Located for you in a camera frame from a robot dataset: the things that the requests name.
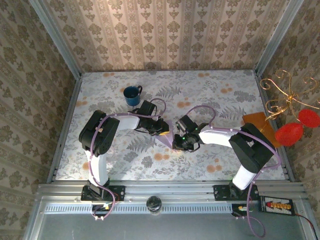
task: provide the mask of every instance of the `table surface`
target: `table surface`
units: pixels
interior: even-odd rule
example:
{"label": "table surface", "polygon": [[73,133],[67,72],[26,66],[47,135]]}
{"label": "table surface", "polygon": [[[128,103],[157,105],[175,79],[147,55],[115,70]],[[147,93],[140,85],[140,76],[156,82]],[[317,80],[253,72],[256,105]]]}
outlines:
{"label": "table surface", "polygon": [[[242,116],[263,112],[252,70],[96,72],[82,75],[70,128],[57,171],[57,180],[89,176],[79,133],[95,110],[107,114],[132,110],[123,96],[127,86],[143,86],[141,102],[161,98],[165,121],[175,123],[197,105],[215,108],[215,127],[240,127]],[[158,111],[161,101],[155,101]],[[190,113],[197,124],[208,123],[212,112],[197,108]],[[268,164],[276,163],[273,157]],[[134,130],[117,132],[108,151],[106,171],[112,180],[231,180],[240,167],[234,151],[220,145],[202,145],[193,153],[173,151],[154,137]],[[261,180],[285,179],[281,167],[267,170]]]}

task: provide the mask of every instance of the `blue mug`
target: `blue mug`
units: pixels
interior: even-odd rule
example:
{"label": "blue mug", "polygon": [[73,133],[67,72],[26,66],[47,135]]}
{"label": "blue mug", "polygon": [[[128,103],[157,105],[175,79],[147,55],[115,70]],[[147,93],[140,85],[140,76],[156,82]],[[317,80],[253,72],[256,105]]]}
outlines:
{"label": "blue mug", "polygon": [[129,106],[137,106],[140,103],[140,95],[142,92],[142,86],[128,86],[124,89],[123,95],[126,103]]}

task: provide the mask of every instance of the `mug handle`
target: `mug handle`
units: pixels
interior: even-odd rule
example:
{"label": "mug handle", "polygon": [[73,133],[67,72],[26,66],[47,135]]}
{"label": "mug handle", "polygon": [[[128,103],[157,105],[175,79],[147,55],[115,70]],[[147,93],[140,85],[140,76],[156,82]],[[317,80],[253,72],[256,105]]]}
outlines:
{"label": "mug handle", "polygon": [[141,92],[142,92],[142,86],[138,86],[138,89],[139,89],[139,95],[141,95]]}

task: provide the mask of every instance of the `metal frame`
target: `metal frame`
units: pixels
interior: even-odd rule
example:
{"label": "metal frame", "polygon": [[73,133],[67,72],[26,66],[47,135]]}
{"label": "metal frame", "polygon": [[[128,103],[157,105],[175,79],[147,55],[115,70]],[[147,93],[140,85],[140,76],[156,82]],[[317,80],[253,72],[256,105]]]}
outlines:
{"label": "metal frame", "polygon": [[[233,202],[217,202],[213,194],[213,185],[228,184],[229,181],[111,181],[111,185],[126,186],[126,195],[123,206],[142,206],[146,204],[150,196],[157,195],[161,198],[164,205],[180,206],[181,204],[231,204]],[[51,184],[40,184],[35,199],[30,219],[28,221],[24,239],[36,240],[39,236],[46,206],[49,204],[72,204],[91,205],[91,203],[81,202],[82,187],[86,184],[85,180],[57,180]],[[308,195],[301,182],[289,182],[287,180],[268,180],[257,181],[259,194],[279,198],[293,199],[297,211],[315,223],[315,218],[308,203]],[[313,236],[312,229],[301,219],[304,234],[309,238]]]}
{"label": "metal frame", "polygon": [[71,96],[71,99],[70,99],[69,107],[67,109],[67,112],[66,112],[66,115],[65,115],[65,119],[64,119],[64,123],[63,123],[63,126],[62,126],[61,134],[60,134],[58,143],[57,143],[56,148],[55,148],[55,152],[54,152],[54,156],[53,156],[50,172],[49,172],[48,178],[46,180],[47,184],[50,184],[53,181],[54,176],[57,174],[57,170],[58,170],[58,167],[59,167],[59,164],[60,164],[61,156],[62,156],[62,153],[64,151],[65,144],[66,144],[67,135],[68,135],[68,132],[69,132],[72,116],[74,114],[76,103],[77,103],[77,99],[78,99],[78,95],[79,95],[79,92],[80,92],[80,89],[81,89],[81,84],[82,84],[82,79],[81,78],[78,81],[75,82],[75,86],[74,86],[74,89],[73,89],[73,92],[72,92],[72,96]]}
{"label": "metal frame", "polygon": [[40,21],[43,23],[46,31],[49,33],[54,44],[58,48],[60,54],[62,55],[65,63],[68,65],[70,71],[72,72],[76,81],[80,79],[81,68],[78,66],[73,53],[69,49],[67,43],[62,37],[60,31],[58,30],[55,21],[50,16],[48,9],[41,0],[29,0],[32,7],[34,8],[36,14],[39,16]]}
{"label": "metal frame", "polygon": [[284,38],[289,26],[291,25],[292,21],[294,20],[298,10],[300,9],[304,0],[290,0],[283,15],[280,18],[278,25],[276,26],[274,33],[267,44],[266,48],[264,49],[262,56],[258,64],[255,67],[255,72],[261,76],[265,71],[268,63],[270,62],[271,58],[273,57],[275,51],[277,50],[280,42]]}
{"label": "metal frame", "polygon": [[[256,81],[256,84],[258,86],[259,92],[260,92],[260,96],[261,96],[261,99],[262,99],[263,106],[265,106],[267,101],[269,100],[269,98],[268,98],[267,92],[265,90],[263,90],[261,88],[261,86],[260,86],[261,76],[258,75],[258,74],[255,74],[254,77],[255,77],[255,81]],[[265,112],[266,116],[269,115],[267,113],[267,110],[266,110],[265,107],[264,107],[264,112]],[[272,126],[273,130],[277,131],[278,130],[278,126],[277,126],[276,121],[275,120],[269,120],[269,122],[270,122],[270,125]],[[290,166],[289,159],[288,159],[288,156],[287,156],[285,148],[283,146],[278,147],[277,151],[278,151],[281,159],[283,160],[283,163],[282,163],[283,172],[285,174],[287,174],[287,176],[288,176],[288,178],[289,178],[289,180],[291,182],[294,182],[295,181],[295,177],[294,177],[293,171],[291,169],[291,166]]]}

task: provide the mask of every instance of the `floral wallpaper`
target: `floral wallpaper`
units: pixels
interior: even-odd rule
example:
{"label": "floral wallpaper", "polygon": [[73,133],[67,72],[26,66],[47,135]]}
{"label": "floral wallpaper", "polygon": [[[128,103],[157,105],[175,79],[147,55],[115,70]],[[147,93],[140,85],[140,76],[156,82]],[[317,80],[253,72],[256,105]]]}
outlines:
{"label": "floral wallpaper", "polygon": [[289,0],[42,0],[83,72],[253,69]]}
{"label": "floral wallpaper", "polygon": [[[306,90],[303,77],[313,77],[320,81],[320,1],[305,0],[291,26],[276,50],[263,76],[276,79],[274,73],[284,69],[292,74],[293,89]],[[288,88],[287,82],[280,82]],[[270,98],[277,98],[279,92],[267,91]],[[320,88],[300,96],[309,105],[316,106]],[[293,106],[296,112],[300,104]],[[278,119],[278,125],[295,121],[287,111]],[[320,224],[320,128],[305,128],[302,139],[286,149],[295,177],[304,183],[315,217]]]}
{"label": "floral wallpaper", "polygon": [[21,239],[75,80],[27,0],[0,0],[0,239]]}

